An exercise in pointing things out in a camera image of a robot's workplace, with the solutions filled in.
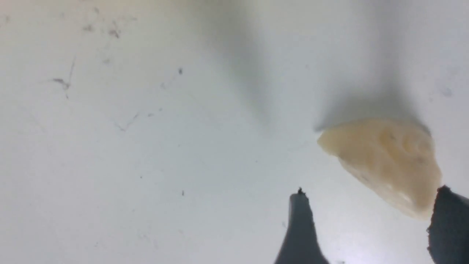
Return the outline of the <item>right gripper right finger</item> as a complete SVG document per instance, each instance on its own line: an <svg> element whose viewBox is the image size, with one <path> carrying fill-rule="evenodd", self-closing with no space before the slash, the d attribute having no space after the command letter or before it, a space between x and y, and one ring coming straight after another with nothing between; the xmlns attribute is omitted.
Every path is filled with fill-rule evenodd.
<svg viewBox="0 0 469 264"><path fill-rule="evenodd" d="M429 255L435 264L469 262L469 200L443 185L427 228Z"/></svg>

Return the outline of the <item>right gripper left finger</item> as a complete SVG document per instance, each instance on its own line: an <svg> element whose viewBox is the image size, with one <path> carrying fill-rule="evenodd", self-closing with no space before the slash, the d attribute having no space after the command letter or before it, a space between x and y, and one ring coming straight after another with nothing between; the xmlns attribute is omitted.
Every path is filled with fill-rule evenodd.
<svg viewBox="0 0 469 264"><path fill-rule="evenodd" d="M318 243L309 199L301 187L289 197L288 226L275 263L329 263Z"/></svg>

